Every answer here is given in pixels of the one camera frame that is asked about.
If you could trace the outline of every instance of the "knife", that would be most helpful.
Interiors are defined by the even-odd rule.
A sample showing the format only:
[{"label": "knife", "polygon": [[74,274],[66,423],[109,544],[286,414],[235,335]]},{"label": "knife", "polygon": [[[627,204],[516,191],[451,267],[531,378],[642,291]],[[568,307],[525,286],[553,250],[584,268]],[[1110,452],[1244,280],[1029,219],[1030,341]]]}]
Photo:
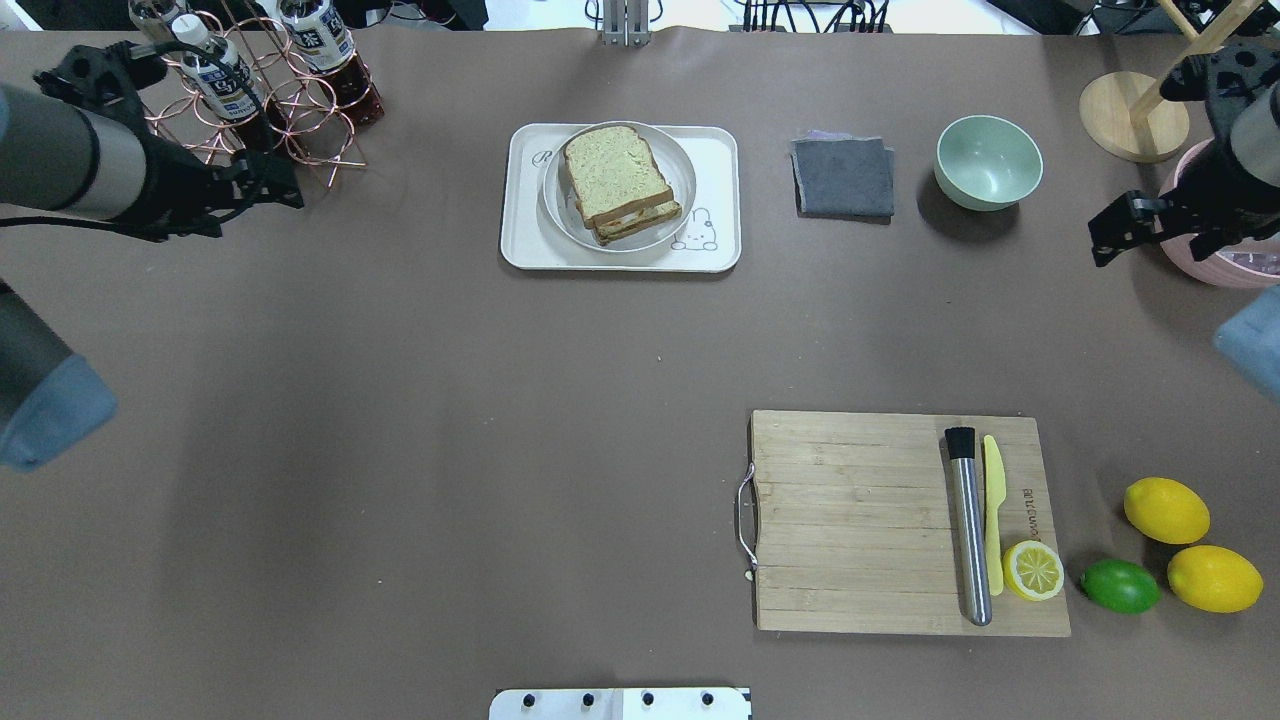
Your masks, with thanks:
[{"label": "knife", "polygon": [[982,438],[983,479],[987,486],[987,523],[983,546],[987,551],[987,580],[991,594],[1005,592],[1005,574],[1000,564],[1000,506],[1009,493],[1005,486],[1005,460],[1000,456],[996,438]]},{"label": "knife", "polygon": [[973,428],[947,428],[947,457],[951,460],[951,492],[960,534],[960,570],[964,582],[964,615],[974,625],[991,623],[991,587],[987,584],[987,556],[982,550],[978,520],[978,473]]}]

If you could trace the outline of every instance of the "gray cloth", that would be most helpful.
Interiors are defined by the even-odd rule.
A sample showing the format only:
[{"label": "gray cloth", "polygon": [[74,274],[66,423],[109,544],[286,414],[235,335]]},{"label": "gray cloth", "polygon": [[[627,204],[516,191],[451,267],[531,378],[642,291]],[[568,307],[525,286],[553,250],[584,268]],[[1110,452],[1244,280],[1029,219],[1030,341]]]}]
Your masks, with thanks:
[{"label": "gray cloth", "polygon": [[800,214],[819,218],[891,218],[893,149],[879,137],[810,132],[791,141]]}]

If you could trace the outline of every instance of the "mint green bowl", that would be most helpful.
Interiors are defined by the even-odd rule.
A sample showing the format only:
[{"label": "mint green bowl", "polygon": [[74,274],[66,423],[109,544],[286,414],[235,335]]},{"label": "mint green bowl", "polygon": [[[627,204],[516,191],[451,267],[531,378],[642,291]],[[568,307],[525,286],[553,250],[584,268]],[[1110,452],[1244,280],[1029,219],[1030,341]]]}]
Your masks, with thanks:
[{"label": "mint green bowl", "polygon": [[933,177],[956,205],[1002,210],[1039,186],[1044,159],[1032,136],[995,115],[969,115],[938,137]]}]

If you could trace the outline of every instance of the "yellow lemon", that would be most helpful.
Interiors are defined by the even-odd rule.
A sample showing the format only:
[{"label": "yellow lemon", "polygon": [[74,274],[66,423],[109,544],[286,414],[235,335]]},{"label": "yellow lemon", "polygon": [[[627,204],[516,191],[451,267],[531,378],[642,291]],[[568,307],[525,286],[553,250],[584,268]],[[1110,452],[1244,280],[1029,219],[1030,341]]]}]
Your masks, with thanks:
[{"label": "yellow lemon", "polygon": [[1208,506],[1169,478],[1143,478],[1124,491],[1124,515],[1138,532],[1169,544],[1190,544],[1208,532]]},{"label": "yellow lemon", "polygon": [[1062,561],[1039,541],[1023,541],[1005,553],[1005,584],[1023,600],[1048,600],[1062,592]]},{"label": "yellow lemon", "polygon": [[1240,553],[1197,544],[1169,561],[1169,587],[1179,600],[1210,612],[1239,612],[1258,601],[1262,575]]}]

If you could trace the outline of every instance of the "bowl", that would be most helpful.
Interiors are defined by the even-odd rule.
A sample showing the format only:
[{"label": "bowl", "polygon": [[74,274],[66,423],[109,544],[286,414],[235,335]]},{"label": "bowl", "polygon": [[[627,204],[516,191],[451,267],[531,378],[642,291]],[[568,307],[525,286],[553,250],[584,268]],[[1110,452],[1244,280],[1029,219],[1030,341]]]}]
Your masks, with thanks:
[{"label": "bowl", "polygon": [[[577,210],[577,195],[573,192],[573,183],[570,182],[568,167],[564,163],[564,146],[582,133],[612,126],[634,128],[640,137],[649,142],[649,149],[653,150],[653,159],[658,164],[658,170],[667,178],[667,184],[671,186],[676,202],[680,202],[680,214],[635,234],[614,240],[608,245],[600,245],[595,240],[595,233],[582,223],[582,214]],[[640,252],[669,243],[689,223],[689,215],[694,210],[696,193],[698,181],[694,177],[694,163],[689,159],[689,152],[685,151],[684,146],[676,138],[644,123],[614,120],[582,128],[570,136],[543,168],[543,209],[547,210],[547,214],[564,237],[598,252]]]},{"label": "bowl", "polygon": [[960,118],[938,137],[933,177],[961,208],[1009,208],[1030,195],[1043,174],[1044,159],[1036,141],[1004,118]]},{"label": "bowl", "polygon": [[[1160,188],[1161,195],[1178,184],[1178,178],[1183,176],[1187,165],[1208,147],[1210,142],[1206,140],[1193,146],[1178,160],[1172,174],[1165,179],[1165,184]],[[1199,263],[1192,258],[1190,243],[1194,237],[1196,233],[1180,234],[1160,243],[1165,255],[1169,255],[1169,259],[1188,275],[1219,287],[1245,288],[1280,284],[1280,236],[1263,241],[1245,240],[1239,245],[1224,247]]]}]

